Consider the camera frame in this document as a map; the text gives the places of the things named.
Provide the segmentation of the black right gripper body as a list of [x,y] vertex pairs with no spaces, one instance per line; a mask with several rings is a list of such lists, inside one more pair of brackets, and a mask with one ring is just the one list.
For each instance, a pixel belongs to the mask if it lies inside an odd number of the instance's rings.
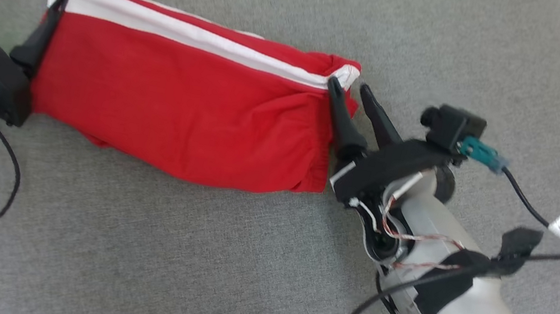
[[450,164],[455,153],[438,149],[426,141],[406,140],[382,150],[353,159],[331,177],[336,200],[347,204],[353,197],[374,188],[386,187],[395,180]]

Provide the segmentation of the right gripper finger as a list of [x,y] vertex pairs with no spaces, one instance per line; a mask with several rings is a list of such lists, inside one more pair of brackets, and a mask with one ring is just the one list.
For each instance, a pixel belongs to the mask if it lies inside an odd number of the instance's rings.
[[393,122],[388,118],[384,108],[376,100],[374,93],[366,83],[360,85],[360,98],[364,112],[370,120],[378,148],[384,149],[390,145],[399,145],[403,142]]
[[328,78],[327,89],[331,111],[333,148],[337,159],[349,163],[363,157],[368,143],[352,123],[346,105],[346,92],[336,76]]

